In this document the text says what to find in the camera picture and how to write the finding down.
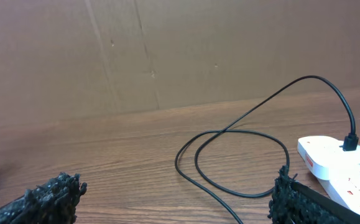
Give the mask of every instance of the red label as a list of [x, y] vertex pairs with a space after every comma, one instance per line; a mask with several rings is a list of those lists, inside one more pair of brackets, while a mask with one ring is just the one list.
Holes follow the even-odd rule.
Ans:
[[309, 158], [309, 156], [307, 154], [305, 154], [305, 159], [307, 160], [307, 162], [310, 164], [311, 167], [314, 166], [314, 164], [312, 163], [311, 159]]

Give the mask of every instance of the black object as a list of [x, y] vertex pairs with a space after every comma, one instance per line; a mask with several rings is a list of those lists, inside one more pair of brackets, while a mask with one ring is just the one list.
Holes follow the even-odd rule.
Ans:
[[86, 193], [79, 174], [61, 173], [46, 184], [0, 208], [0, 224], [67, 224], [76, 221], [76, 206]]
[[346, 108], [347, 114], [349, 116], [349, 122], [351, 125], [351, 130], [350, 130], [350, 138], [346, 138], [347, 141], [344, 142], [343, 145], [343, 150], [346, 149], [347, 151], [352, 151], [356, 149], [356, 146], [358, 145], [358, 137], [356, 136], [356, 127], [355, 127], [355, 119], [354, 119], [354, 115], [353, 112], [351, 111], [351, 108], [349, 107], [346, 99], [344, 98], [343, 94], [341, 94], [341, 92], [337, 89], [337, 87], [335, 87], [331, 82], [329, 82], [327, 79], [323, 78], [323, 77], [319, 77], [316, 75], [308, 75], [308, 76], [304, 76], [301, 78], [298, 78], [294, 81], [292, 81], [291, 83], [285, 85], [284, 87], [282, 87], [280, 90], [278, 90], [277, 92], [275, 92], [273, 95], [271, 95], [270, 97], [268, 97], [267, 99], [265, 99], [263, 102], [259, 103], [257, 106], [253, 107], [251, 110], [249, 110], [248, 112], [244, 113], [242, 116], [240, 116], [238, 119], [236, 119], [235, 121], [233, 121], [230, 125], [228, 125], [227, 127], [225, 127], [224, 129], [221, 130], [215, 130], [215, 131], [205, 131], [204, 133], [200, 133], [198, 135], [196, 135], [195, 137], [193, 137], [191, 140], [189, 140], [177, 153], [176, 157], [175, 157], [175, 161], [174, 161], [174, 166], [175, 169], [177, 170], [177, 172], [184, 177], [185, 179], [187, 179], [187, 181], [193, 183], [194, 185], [196, 185], [197, 187], [199, 187], [200, 189], [204, 190], [206, 193], [210, 194], [214, 199], [216, 199], [234, 218], [238, 223], [243, 223], [242, 220], [236, 215], [236, 213], [224, 202], [222, 201], [217, 195], [215, 195], [211, 190], [207, 189], [206, 187], [204, 187], [203, 185], [199, 184], [198, 182], [194, 181], [193, 179], [189, 178], [189, 176], [185, 175], [180, 168], [178, 167], [178, 159], [180, 158], [180, 156], [187, 150], [187, 148], [200, 136], [205, 135], [205, 134], [209, 134], [209, 133], [215, 133], [212, 137], [210, 137], [207, 141], [205, 141], [199, 148], [198, 150], [196, 150], [195, 153], [195, 167], [197, 169], [197, 171], [199, 172], [199, 174], [207, 181], [209, 182], [211, 185], [215, 186], [216, 188], [223, 190], [227, 193], [239, 196], [239, 197], [246, 197], [246, 198], [259, 198], [259, 197], [265, 197], [269, 194], [271, 194], [274, 190], [274, 188], [260, 193], [260, 194], [255, 194], [255, 195], [249, 195], [249, 194], [242, 194], [239, 192], [235, 192], [233, 190], [229, 190], [219, 184], [217, 184], [216, 182], [213, 182], [211, 179], [209, 179], [203, 172], [202, 170], [199, 168], [198, 165], [198, 157], [200, 152], [214, 139], [216, 139], [218, 136], [224, 134], [224, 133], [251, 133], [251, 134], [258, 134], [260, 136], [264, 136], [267, 137], [269, 139], [274, 140], [275, 142], [277, 142], [278, 144], [280, 144], [286, 154], [286, 165], [289, 166], [289, 157], [288, 157], [288, 152], [287, 152], [287, 148], [285, 147], [285, 145], [279, 141], [278, 139], [276, 139], [275, 137], [269, 136], [268, 134], [264, 134], [264, 133], [258, 133], [257, 131], [251, 131], [251, 130], [230, 130], [229, 128], [232, 127], [234, 124], [236, 124], [238, 121], [240, 121], [241, 119], [243, 119], [245, 116], [247, 116], [249, 113], [252, 113], [255, 109], [257, 109], [258, 107], [260, 107], [261, 105], [263, 105], [264, 103], [266, 103], [267, 101], [269, 101], [270, 99], [272, 99], [274, 96], [278, 95], [280, 92], [284, 91], [286, 88], [288, 88], [289, 86], [293, 85], [294, 83], [307, 79], [307, 78], [314, 78], [314, 79], [318, 79], [323, 81], [324, 83], [326, 83], [328, 86], [330, 86], [330, 88], [332, 88], [332, 90], [335, 91], [335, 93], [339, 96], [341, 102], [343, 103], [344, 107]]
[[360, 215], [288, 176], [288, 166], [275, 180], [268, 218], [272, 223], [360, 224]]

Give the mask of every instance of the wood grain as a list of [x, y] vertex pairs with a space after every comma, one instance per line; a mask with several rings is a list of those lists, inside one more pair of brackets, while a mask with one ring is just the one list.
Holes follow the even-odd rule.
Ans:
[[[360, 137], [360, 88], [343, 93]], [[177, 174], [174, 157], [194, 135], [225, 127], [261, 100], [0, 128], [0, 206], [65, 171], [81, 173], [89, 185], [77, 208], [78, 223], [235, 223], [217, 201]], [[320, 92], [278, 96], [236, 128], [277, 137], [289, 149], [290, 174], [298, 173], [299, 181], [324, 194], [297, 153], [297, 139], [317, 134], [341, 139], [349, 121], [337, 96]], [[197, 174], [193, 155], [202, 139], [184, 154], [181, 169], [219, 195], [245, 223], [270, 223], [270, 197], [238, 198]], [[225, 134], [200, 156], [209, 177], [245, 193], [272, 187], [284, 163], [280, 146], [247, 134]]]

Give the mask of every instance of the extension socket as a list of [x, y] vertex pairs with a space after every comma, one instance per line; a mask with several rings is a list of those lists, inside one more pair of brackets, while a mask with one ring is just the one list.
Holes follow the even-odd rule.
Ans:
[[343, 151], [343, 141], [327, 136], [298, 140], [298, 153], [332, 200], [360, 214], [360, 146]]

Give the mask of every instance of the black plug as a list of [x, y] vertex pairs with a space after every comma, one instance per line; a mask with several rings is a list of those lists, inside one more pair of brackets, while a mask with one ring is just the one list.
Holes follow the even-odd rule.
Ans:
[[344, 138], [343, 151], [354, 151], [358, 146], [358, 136], [356, 134], [349, 133], [348, 136]]

